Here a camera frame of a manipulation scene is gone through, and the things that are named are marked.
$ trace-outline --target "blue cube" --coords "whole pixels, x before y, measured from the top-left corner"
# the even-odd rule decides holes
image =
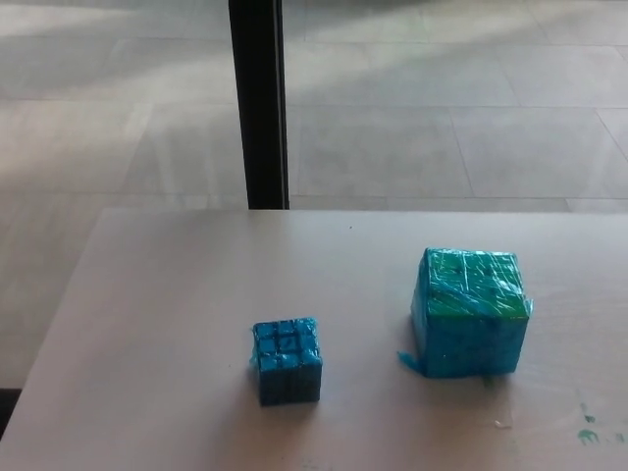
[[[421,373],[513,372],[531,313],[514,254],[428,248],[412,300]]]
[[[315,319],[255,324],[253,338],[261,405],[320,399],[323,360]]]

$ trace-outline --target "table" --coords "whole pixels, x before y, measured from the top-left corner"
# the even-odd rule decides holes
[[[108,211],[0,469],[624,470],[626,234],[603,215]],[[519,254],[536,311],[511,377],[397,360],[428,245]],[[300,316],[320,322],[321,402],[261,409],[250,328]]]

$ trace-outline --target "black post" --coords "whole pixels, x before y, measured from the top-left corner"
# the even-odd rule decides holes
[[[281,0],[229,0],[249,209],[288,209]]]

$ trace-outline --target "large blue cube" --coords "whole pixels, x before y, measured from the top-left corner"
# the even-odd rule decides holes
[[[420,371],[430,378],[513,372],[531,313],[514,254],[428,248],[412,299]]]
[[[261,405],[320,399],[323,360],[315,319],[255,324],[253,337]]]

